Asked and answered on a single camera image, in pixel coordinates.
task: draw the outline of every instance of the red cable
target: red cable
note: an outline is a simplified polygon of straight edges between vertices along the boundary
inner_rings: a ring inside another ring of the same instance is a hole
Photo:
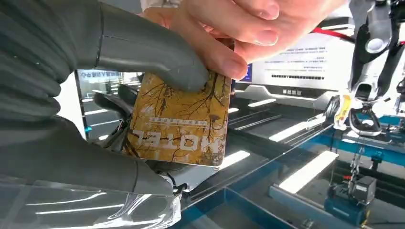
[[[319,27],[316,27],[312,32],[316,32],[316,33],[321,33],[321,34],[325,34],[325,35],[329,35],[329,36],[333,36],[333,37],[339,37],[345,41],[354,43],[355,40],[352,37],[349,37],[348,35],[344,35],[342,33],[336,32],[336,31],[332,31],[332,30],[323,30]]]

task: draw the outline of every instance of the human hand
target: human hand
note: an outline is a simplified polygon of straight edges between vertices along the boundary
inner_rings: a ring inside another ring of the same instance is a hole
[[[183,0],[178,9],[149,8],[151,21],[170,27],[204,64],[242,79],[247,63],[295,44],[346,0]],[[215,38],[236,40],[234,52]]]

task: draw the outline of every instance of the fingernail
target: fingernail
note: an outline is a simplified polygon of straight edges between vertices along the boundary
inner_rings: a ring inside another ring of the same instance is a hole
[[[256,36],[258,45],[274,45],[277,42],[278,34],[273,30],[260,31]]]
[[[278,18],[280,8],[277,5],[268,5],[264,11],[259,13],[259,17],[266,20],[274,20]]]
[[[240,77],[243,66],[234,60],[226,60],[224,63],[224,71],[230,78]]]

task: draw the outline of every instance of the transparent plastic cover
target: transparent plastic cover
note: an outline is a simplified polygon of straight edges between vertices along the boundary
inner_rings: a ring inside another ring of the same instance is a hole
[[[94,190],[0,177],[0,228],[166,228],[181,219],[180,196]]]

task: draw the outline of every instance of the yellow component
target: yellow component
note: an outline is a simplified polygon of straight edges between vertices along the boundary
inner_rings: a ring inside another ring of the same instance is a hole
[[[345,94],[341,97],[341,104],[340,112],[335,115],[335,120],[338,122],[344,122],[346,120],[352,105],[352,99],[349,95]]]

